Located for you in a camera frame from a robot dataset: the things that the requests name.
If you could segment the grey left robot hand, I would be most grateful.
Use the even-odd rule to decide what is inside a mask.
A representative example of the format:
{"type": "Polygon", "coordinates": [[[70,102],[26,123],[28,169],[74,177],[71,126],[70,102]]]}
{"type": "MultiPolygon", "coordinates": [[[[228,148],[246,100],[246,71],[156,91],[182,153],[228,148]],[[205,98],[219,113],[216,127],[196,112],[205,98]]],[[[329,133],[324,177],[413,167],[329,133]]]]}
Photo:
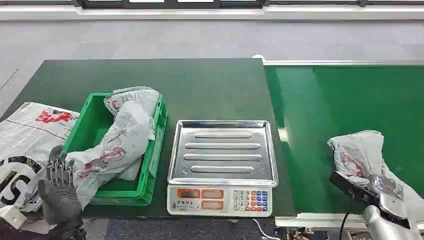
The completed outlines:
{"type": "Polygon", "coordinates": [[[83,224],[83,210],[74,186],[74,160],[66,157],[63,145],[54,146],[48,156],[46,177],[37,186],[47,223],[70,229],[83,224]]]}

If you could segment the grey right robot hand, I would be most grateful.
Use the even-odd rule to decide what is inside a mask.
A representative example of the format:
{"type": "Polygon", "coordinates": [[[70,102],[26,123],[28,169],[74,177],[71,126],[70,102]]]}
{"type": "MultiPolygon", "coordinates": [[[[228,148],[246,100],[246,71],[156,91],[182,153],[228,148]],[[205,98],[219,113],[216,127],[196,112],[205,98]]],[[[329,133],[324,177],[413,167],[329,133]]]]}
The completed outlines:
{"type": "Polygon", "coordinates": [[[396,225],[411,229],[407,210],[404,204],[403,187],[392,178],[384,175],[371,174],[368,190],[375,195],[375,204],[382,217],[396,225]]]}

